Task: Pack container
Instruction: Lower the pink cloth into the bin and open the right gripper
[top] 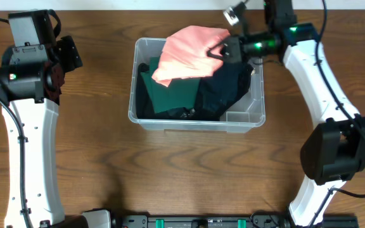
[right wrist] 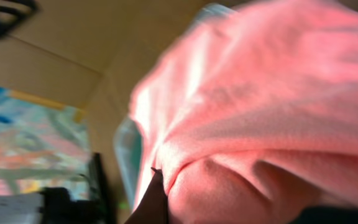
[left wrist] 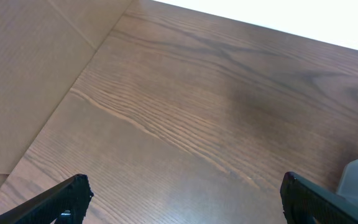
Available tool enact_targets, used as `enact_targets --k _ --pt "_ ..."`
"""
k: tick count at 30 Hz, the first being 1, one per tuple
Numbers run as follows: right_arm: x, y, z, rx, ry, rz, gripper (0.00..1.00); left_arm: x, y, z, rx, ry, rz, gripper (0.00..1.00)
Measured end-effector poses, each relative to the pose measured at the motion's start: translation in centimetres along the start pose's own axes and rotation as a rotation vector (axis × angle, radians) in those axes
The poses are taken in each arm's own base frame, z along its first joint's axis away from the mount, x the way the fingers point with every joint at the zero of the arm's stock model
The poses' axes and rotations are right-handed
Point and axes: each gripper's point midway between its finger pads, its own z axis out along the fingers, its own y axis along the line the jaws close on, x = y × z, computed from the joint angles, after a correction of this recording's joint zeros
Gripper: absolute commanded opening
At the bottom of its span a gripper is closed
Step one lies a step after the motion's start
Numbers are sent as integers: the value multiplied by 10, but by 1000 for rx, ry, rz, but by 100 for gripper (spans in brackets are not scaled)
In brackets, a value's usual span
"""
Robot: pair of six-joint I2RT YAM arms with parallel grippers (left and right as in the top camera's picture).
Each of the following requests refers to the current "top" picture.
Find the black sparkly knit garment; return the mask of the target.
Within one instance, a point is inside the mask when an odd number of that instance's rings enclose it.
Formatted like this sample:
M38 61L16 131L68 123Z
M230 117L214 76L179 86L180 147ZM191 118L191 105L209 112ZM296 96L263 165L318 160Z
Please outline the black sparkly knit garment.
M228 112L246 112L249 109L253 71L249 63L225 63L215 73L218 120L225 122L229 118Z

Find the dark green garment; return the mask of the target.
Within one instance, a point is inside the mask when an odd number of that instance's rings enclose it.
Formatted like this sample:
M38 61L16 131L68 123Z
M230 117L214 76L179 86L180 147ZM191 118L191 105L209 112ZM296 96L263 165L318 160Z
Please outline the dark green garment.
M195 105L200 79L174 79L168 87L157 83L153 78L160 58L150 58L149 70L141 72L146 90L155 113L176 108L192 109Z

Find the dark navy garment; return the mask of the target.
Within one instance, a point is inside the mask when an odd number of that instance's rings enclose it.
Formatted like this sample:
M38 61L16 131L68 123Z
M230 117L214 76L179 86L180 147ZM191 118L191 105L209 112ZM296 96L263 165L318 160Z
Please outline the dark navy garment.
M224 63L213 76L200 80L195 101L197 120L218 119L249 90L253 66Z

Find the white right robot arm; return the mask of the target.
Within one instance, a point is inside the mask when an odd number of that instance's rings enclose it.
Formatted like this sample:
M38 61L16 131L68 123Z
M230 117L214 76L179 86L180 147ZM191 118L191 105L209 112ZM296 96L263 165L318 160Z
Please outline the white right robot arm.
M291 1L264 3L267 31L230 35L206 48L209 58L236 63L276 54L293 75L314 131L300 151L305 178L278 227L345 227L350 217L324 219L333 195L365 167L365 117L344 95L321 48L323 33L298 23Z

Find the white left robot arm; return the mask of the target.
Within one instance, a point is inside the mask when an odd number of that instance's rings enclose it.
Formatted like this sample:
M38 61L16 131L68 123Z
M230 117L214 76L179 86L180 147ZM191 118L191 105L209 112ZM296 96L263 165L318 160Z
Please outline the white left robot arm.
M4 226L110 227L105 209L66 216L56 174L56 125L65 74L82 66L51 9L11 13L14 39L0 66L0 103L8 132L10 193Z

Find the pink garment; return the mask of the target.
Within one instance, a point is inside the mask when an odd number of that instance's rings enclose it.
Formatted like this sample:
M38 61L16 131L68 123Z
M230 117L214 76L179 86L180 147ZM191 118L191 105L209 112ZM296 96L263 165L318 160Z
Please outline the pink garment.
M230 36L224 28L190 25L166 38L158 68L152 79L165 87L174 79L211 77L223 61L207 56L207 51Z

